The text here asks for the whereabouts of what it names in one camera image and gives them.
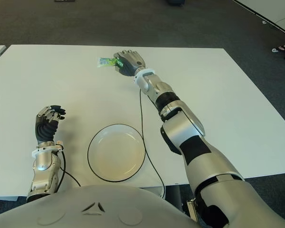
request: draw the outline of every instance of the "robotic arm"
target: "robotic arm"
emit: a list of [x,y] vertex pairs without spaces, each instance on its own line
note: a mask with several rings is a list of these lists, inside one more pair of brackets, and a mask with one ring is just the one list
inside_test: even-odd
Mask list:
[[34,178],[27,197],[27,202],[34,201],[57,191],[60,159],[57,156],[62,151],[62,142],[54,143],[54,134],[59,120],[65,110],[52,105],[43,108],[36,116],[35,134],[38,142],[32,156],[36,159],[33,164]]
[[133,76],[157,108],[163,121],[161,135],[170,150],[182,155],[195,196],[196,211],[213,228],[285,228],[285,220],[273,212],[231,162],[204,138],[203,125],[172,88],[155,71],[145,67],[136,51],[114,55]]

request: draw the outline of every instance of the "floor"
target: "floor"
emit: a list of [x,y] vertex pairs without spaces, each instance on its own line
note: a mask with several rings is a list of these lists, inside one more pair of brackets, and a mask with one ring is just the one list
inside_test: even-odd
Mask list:
[[[285,119],[285,60],[271,52],[285,34],[261,22],[232,0],[182,7],[165,0],[0,0],[0,45],[224,48]],[[285,218],[285,174],[247,181]],[[188,186],[181,192],[190,198]],[[0,213],[9,204],[0,202]]]

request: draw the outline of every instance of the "person's foot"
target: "person's foot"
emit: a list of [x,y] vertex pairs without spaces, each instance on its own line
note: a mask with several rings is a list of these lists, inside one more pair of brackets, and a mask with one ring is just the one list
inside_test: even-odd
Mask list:
[[278,46],[277,49],[278,49],[279,51],[285,51],[285,45],[284,45],[284,46]]
[[271,50],[273,53],[276,53],[276,52],[285,52],[285,45],[282,45],[282,46],[278,46],[277,48],[273,48]]

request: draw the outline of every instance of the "black cable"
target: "black cable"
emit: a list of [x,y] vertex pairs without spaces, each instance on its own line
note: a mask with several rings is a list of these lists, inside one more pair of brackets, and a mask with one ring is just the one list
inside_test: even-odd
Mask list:
[[65,177],[65,173],[66,173],[66,157],[65,157],[65,153],[63,153],[63,151],[61,151],[61,153],[62,153],[62,157],[63,157],[63,167],[64,167],[64,170],[63,170],[63,173],[62,173],[60,182],[59,182],[59,184],[58,184],[58,186],[57,186],[55,192],[58,192],[58,190],[59,190],[59,188],[60,188],[60,185],[61,185],[61,183],[62,183],[62,181],[63,181],[63,178]]
[[[141,89],[139,90],[139,104],[140,104],[140,106],[141,106],[141,117],[143,117],[142,90],[141,90]],[[161,183],[162,183],[162,186],[163,186],[163,195],[162,195],[161,197],[164,198],[164,197],[165,197],[165,193],[166,193],[165,184],[163,183],[161,176],[159,175],[159,173],[157,172],[155,166],[153,165],[153,163],[152,163],[152,161],[151,161],[151,159],[150,159],[150,157],[149,157],[149,154],[148,154],[148,151],[147,151],[147,148],[146,148],[146,144],[145,144],[145,142],[144,142],[144,137],[143,137],[143,118],[142,118],[142,142],[143,142],[143,145],[144,145],[144,150],[145,150],[145,152],[146,152],[146,155],[147,155],[147,157],[148,157],[148,159],[149,159],[149,161],[150,161],[152,167],[154,168],[154,170],[155,170],[157,176],[161,179]]]
[[280,21],[282,21],[282,20],[285,20],[285,18],[276,21],[275,24],[278,23],[278,22],[280,22]]
[[75,177],[73,177],[69,172],[67,172],[67,171],[65,171],[66,172],[66,174],[67,175],[69,175],[71,178],[73,178],[73,180],[75,180],[76,181],[76,183],[78,184],[78,186],[79,187],[81,187],[81,185],[80,185],[80,183],[76,180],[76,178]]

